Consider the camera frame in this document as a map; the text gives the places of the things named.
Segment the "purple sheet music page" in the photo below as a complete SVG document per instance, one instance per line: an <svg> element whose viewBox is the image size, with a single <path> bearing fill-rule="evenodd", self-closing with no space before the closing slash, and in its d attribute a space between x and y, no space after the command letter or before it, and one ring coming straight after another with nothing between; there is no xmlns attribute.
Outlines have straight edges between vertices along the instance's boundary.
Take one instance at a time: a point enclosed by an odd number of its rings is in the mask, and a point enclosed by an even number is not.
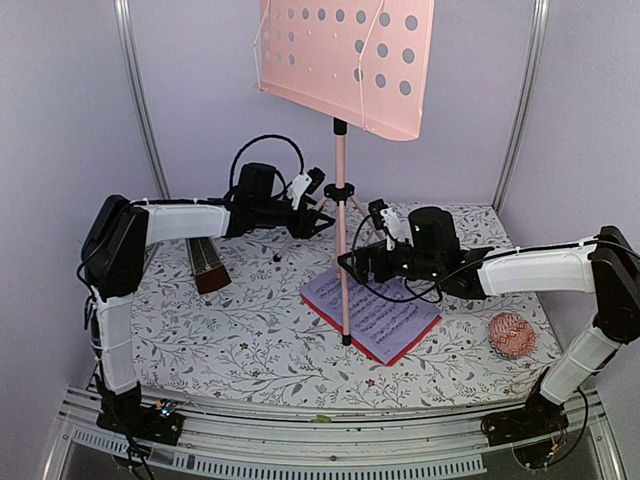
<svg viewBox="0 0 640 480"><path fill-rule="evenodd" d="M404 303L402 283L390 280L378 286L381 299L354 280L348 281L352 344L386 366L396 364L441 320L440 310L422 301ZM300 289L303 301L338 332L343 331L341 282L330 269Z"/></svg>

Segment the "brown wooden metronome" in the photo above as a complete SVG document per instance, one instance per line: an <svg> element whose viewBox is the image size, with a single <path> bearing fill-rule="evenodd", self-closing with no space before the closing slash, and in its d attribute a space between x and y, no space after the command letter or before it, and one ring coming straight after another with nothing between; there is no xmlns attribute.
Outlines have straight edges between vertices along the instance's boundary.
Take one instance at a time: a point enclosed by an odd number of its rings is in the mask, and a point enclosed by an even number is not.
<svg viewBox="0 0 640 480"><path fill-rule="evenodd" d="M200 295L213 293L231 284L230 275L210 238L190 238L186 240L186 245Z"/></svg>

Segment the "pink music stand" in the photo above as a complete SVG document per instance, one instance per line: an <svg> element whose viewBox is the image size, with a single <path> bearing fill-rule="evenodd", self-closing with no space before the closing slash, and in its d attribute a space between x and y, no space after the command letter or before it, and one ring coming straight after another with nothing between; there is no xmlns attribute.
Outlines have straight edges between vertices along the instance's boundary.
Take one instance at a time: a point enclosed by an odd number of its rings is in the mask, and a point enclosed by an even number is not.
<svg viewBox="0 0 640 480"><path fill-rule="evenodd" d="M346 125L419 137L434 13L432 1L260 2L256 87L333 118L338 190Z"/></svg>

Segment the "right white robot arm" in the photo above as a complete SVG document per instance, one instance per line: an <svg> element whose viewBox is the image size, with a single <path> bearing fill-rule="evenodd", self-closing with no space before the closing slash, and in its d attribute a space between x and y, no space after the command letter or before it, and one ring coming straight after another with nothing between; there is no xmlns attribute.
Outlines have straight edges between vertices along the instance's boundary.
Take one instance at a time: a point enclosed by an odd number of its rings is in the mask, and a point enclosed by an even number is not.
<svg viewBox="0 0 640 480"><path fill-rule="evenodd" d="M354 280L395 277L430 281L459 299L484 300L518 292L577 291L596 297L597 312L569 349L541 374L517 415L517 427L537 436L562 405L622 345L639 337L639 256L621 231L605 226L565 244L495 249L461 247L452 215L438 207L411 211L402 224L382 202L370 209L384 240L341 253L337 262Z"/></svg>

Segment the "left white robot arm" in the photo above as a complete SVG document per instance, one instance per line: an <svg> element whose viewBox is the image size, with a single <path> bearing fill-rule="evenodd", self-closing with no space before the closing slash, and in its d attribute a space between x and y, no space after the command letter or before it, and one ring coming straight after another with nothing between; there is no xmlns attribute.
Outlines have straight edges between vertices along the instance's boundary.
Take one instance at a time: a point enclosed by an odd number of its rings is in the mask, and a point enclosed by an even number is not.
<svg viewBox="0 0 640 480"><path fill-rule="evenodd" d="M81 250L78 277L90 294L93 348L108 392L126 394L138 385L133 365L132 303L144 275L148 247L171 240L236 238L257 229L284 227L307 240L334 225L315 206L312 193L325 175L314 168L298 174L283 193L273 191L275 167L248 163L222 198L129 200L109 196Z"/></svg>

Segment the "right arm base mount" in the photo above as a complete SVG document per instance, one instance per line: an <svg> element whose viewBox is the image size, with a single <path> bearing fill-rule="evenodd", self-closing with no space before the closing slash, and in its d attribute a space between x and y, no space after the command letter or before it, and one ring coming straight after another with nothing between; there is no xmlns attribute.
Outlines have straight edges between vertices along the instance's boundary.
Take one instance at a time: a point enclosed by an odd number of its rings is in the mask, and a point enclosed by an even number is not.
<svg viewBox="0 0 640 480"><path fill-rule="evenodd" d="M489 445L497 446L560 432L568 426L564 408L550 404L487 414L481 419L480 429Z"/></svg>

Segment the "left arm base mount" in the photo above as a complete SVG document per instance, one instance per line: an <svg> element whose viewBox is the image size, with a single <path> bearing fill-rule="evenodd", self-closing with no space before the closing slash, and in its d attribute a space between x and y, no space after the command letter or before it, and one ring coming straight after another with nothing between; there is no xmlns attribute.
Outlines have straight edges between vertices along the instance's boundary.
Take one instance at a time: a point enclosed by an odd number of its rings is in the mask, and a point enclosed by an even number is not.
<svg viewBox="0 0 640 480"><path fill-rule="evenodd" d="M185 420L180 413L164 414L155 407L143 406L139 400L103 398L96 424L134 439L176 446Z"/></svg>

